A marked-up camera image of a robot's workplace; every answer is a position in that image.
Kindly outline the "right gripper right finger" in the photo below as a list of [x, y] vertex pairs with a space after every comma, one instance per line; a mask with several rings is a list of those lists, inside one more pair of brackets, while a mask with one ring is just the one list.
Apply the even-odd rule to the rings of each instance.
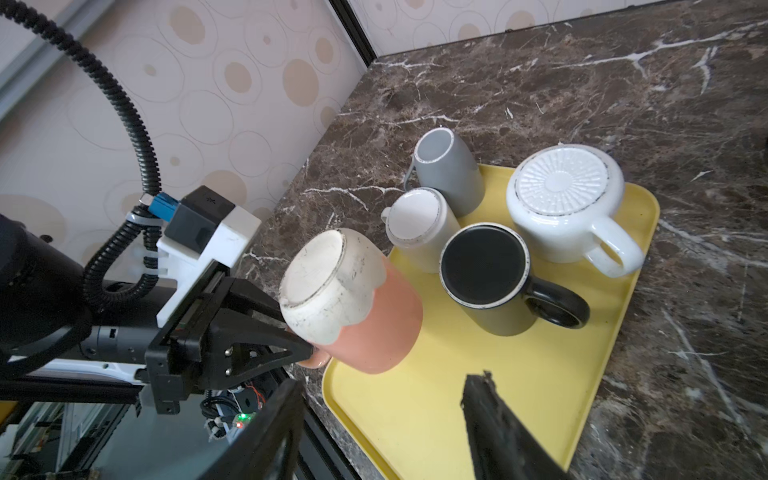
[[490, 372], [466, 377], [461, 408], [477, 479], [566, 479], [498, 395]]

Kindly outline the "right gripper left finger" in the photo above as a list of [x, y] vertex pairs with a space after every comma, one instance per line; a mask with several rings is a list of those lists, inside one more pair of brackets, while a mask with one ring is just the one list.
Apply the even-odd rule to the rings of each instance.
[[291, 479], [304, 422], [303, 385], [287, 380], [203, 479]]

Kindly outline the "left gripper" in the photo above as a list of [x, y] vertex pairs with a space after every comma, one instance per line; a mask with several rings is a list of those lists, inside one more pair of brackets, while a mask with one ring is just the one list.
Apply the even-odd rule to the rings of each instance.
[[254, 283], [220, 263], [204, 270], [146, 350], [157, 413], [177, 414], [193, 393], [232, 389], [312, 356], [314, 347], [297, 335], [242, 314], [252, 312], [284, 320], [279, 303]]

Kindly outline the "peach and cream mug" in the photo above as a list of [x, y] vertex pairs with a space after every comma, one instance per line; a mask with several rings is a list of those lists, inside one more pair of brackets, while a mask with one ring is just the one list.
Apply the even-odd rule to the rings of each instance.
[[347, 228], [327, 230], [301, 248], [281, 280], [279, 304], [290, 330], [313, 345], [299, 363], [309, 369], [336, 359], [384, 373], [412, 350], [423, 320], [411, 283], [368, 238]]

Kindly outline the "black mug white rim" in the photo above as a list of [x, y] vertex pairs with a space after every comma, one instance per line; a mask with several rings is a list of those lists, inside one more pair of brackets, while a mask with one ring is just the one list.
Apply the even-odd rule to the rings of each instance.
[[591, 316], [580, 295], [535, 276], [523, 237], [498, 223], [476, 223], [455, 233], [441, 252], [439, 278], [450, 298], [496, 336], [522, 334], [539, 319], [580, 329]]

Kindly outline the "white ribbed mug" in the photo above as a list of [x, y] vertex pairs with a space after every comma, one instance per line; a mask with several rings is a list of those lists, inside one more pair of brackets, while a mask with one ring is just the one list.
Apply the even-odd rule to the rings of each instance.
[[624, 175], [607, 153], [565, 144], [540, 150], [512, 174], [506, 203], [517, 230], [552, 263], [589, 261], [609, 278], [639, 270], [645, 254], [613, 219]]

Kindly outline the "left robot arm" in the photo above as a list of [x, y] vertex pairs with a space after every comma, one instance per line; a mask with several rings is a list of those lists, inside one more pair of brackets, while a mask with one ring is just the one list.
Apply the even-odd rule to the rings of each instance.
[[82, 268], [7, 217], [1, 219], [1, 378], [22, 377], [75, 349], [91, 362], [128, 363], [151, 386], [161, 414], [204, 390], [227, 390], [275, 368], [307, 360], [313, 346], [285, 329], [278, 303], [230, 276], [217, 260], [191, 273], [190, 285], [119, 306], [92, 307]]

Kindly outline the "small grey mug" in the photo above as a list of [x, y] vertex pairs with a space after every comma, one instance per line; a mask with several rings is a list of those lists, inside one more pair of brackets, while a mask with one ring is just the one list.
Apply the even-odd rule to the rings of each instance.
[[465, 142], [449, 128], [432, 129], [419, 139], [404, 176], [405, 191], [413, 172], [422, 187], [442, 194], [457, 218], [472, 213], [484, 199], [479, 165]]

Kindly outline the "green lit circuit board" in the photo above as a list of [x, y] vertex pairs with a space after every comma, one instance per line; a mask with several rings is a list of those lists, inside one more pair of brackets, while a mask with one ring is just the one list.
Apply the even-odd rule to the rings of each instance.
[[226, 395], [206, 396], [199, 407], [210, 440], [228, 438], [231, 432], [244, 429], [256, 416], [253, 412], [244, 412], [234, 397]]

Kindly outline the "yellow plastic tray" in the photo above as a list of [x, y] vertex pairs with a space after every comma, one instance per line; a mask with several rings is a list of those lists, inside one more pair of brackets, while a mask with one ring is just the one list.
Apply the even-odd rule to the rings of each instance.
[[483, 433], [512, 426], [559, 469], [571, 463], [630, 304], [636, 275], [611, 279], [589, 262], [532, 261], [533, 273], [581, 295], [591, 317], [578, 330], [537, 320], [502, 337], [474, 323], [435, 274], [399, 250], [391, 264], [417, 290], [423, 323], [410, 353], [381, 374], [332, 360], [323, 399], [388, 479], [471, 479]]

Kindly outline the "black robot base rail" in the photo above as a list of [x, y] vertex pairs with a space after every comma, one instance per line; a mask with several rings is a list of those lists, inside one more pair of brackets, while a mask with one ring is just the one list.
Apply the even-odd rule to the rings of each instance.
[[202, 396], [175, 416], [150, 405], [23, 402], [1, 424], [4, 479], [192, 479], [236, 433], [209, 437]]

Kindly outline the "left aluminium rail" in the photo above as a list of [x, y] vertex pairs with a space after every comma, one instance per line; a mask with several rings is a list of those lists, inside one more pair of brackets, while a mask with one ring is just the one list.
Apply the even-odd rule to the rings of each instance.
[[[76, 39], [85, 35], [109, 10], [113, 1], [26, 1]], [[38, 35], [1, 18], [1, 119], [62, 58], [62, 53]]]

